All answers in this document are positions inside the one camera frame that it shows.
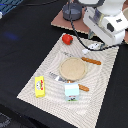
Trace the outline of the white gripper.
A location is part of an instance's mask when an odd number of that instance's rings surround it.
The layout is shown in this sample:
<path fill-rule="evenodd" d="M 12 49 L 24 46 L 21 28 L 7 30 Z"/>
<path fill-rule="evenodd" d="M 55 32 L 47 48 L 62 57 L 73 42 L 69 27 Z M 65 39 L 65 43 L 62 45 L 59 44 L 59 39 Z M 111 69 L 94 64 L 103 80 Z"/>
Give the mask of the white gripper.
<path fill-rule="evenodd" d="M 108 46 L 121 44 L 128 28 L 128 20 L 122 12 L 105 16 L 92 7 L 86 9 L 83 22 Z"/>

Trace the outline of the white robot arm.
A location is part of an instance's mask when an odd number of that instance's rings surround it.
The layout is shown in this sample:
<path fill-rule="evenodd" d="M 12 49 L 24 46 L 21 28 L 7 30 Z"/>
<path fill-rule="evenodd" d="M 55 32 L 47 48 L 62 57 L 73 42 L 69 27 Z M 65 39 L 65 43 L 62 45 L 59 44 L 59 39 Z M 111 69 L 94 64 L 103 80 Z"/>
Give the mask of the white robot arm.
<path fill-rule="evenodd" d="M 126 0 L 78 0 L 86 7 L 83 22 L 105 44 L 121 44 L 128 28 L 122 8 Z"/>

